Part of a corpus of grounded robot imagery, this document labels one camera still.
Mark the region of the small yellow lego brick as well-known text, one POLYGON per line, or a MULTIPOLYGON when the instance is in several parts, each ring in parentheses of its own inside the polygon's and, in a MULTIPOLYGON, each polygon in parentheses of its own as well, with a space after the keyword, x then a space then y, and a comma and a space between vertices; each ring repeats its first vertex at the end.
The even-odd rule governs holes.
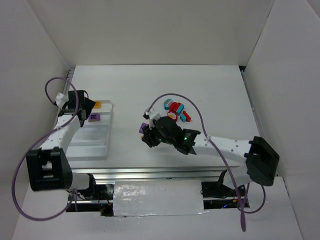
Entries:
POLYGON ((101 101, 96 101, 93 108, 94 108, 94 109, 100 109, 101 106, 102 106, 102 102, 101 102, 101 101))

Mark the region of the purple lego brick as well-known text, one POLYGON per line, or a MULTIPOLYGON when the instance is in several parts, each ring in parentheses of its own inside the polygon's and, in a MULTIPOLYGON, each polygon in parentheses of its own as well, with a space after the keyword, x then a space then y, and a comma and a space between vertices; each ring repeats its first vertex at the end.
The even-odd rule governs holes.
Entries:
POLYGON ((143 123, 141 124, 138 132, 139 132, 140 134, 144 134, 145 128, 148 128, 148 127, 149 127, 149 125, 148 125, 147 123, 143 122, 143 123))

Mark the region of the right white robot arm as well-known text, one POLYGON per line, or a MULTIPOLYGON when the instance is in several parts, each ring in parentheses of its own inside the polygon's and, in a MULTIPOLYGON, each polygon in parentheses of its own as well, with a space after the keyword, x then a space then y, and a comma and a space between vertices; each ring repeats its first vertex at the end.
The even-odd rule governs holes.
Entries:
POLYGON ((150 124, 143 123, 139 129, 141 140, 150 148, 159 144, 173 146, 184 155, 221 157, 239 164, 232 170, 224 170, 214 183, 202 184, 205 198, 223 199, 236 195, 236 189, 249 183, 264 187, 274 184, 279 154, 259 136, 252 140, 235 140, 205 136, 194 129, 182 129, 170 117, 161 117, 150 124))

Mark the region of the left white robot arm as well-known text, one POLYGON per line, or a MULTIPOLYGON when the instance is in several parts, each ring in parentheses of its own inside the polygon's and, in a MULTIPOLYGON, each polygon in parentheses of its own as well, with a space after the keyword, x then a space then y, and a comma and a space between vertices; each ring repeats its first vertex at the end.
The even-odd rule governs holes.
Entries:
POLYGON ((26 154, 30 187, 33 191, 74 190, 85 198, 96 193, 92 174, 73 173, 66 153, 75 133, 84 126, 95 102, 85 90, 59 93, 55 103, 61 108, 56 131, 38 148, 26 154))

